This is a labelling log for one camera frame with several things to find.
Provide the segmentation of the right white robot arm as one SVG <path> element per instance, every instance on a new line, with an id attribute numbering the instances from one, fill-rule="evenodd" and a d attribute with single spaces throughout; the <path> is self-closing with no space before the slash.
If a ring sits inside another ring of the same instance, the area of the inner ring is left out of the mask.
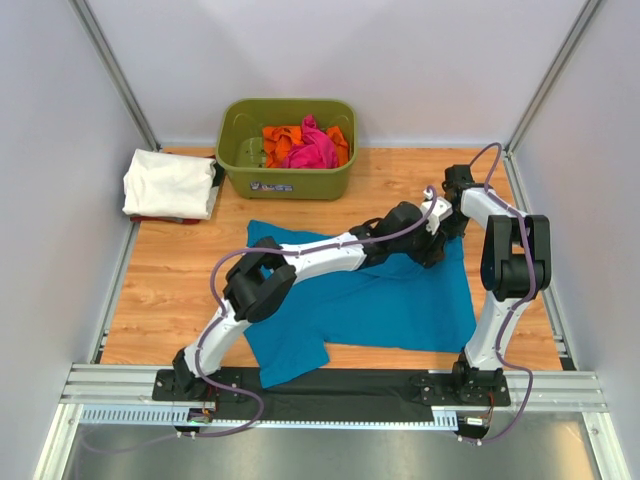
<path id="1" fill-rule="evenodd" d="M 452 214 L 441 223 L 446 237 L 462 237 L 470 221 L 485 232 L 480 263 L 485 303 L 450 379 L 452 395 L 470 404 L 486 389 L 501 389 L 507 367 L 502 350 L 522 313 L 550 284 L 550 220 L 509 205 L 490 186 L 476 182 L 468 165 L 447 168 L 442 187 L 452 205 Z"/>

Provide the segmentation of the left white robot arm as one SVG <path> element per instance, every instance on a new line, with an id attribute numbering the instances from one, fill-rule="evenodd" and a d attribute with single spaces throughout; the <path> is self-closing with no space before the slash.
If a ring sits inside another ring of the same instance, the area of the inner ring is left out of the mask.
<path id="1" fill-rule="evenodd" d="M 453 212 L 441 197 L 419 206 L 401 202 L 381 219 L 373 219 L 327 240 L 280 244 L 272 237 L 223 257 L 238 261 L 226 275 L 223 291 L 214 295 L 219 307 L 192 344 L 172 361 L 176 390 L 188 401 L 203 400 L 212 375 L 236 340 L 252 324 L 271 317 L 292 287 L 337 272 L 355 272 L 406 254 L 429 268 L 443 256 L 441 224 Z"/>

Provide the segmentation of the blue t shirt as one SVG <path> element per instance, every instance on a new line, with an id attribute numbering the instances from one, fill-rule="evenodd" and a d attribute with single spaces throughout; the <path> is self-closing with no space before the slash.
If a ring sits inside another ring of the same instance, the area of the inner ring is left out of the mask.
<path id="1" fill-rule="evenodd" d="M 456 353 L 476 321 L 463 241 L 425 269 L 405 254 L 355 272 L 336 272 L 295 285 L 277 312 L 245 337 L 265 388 L 329 363 L 328 343 Z"/>

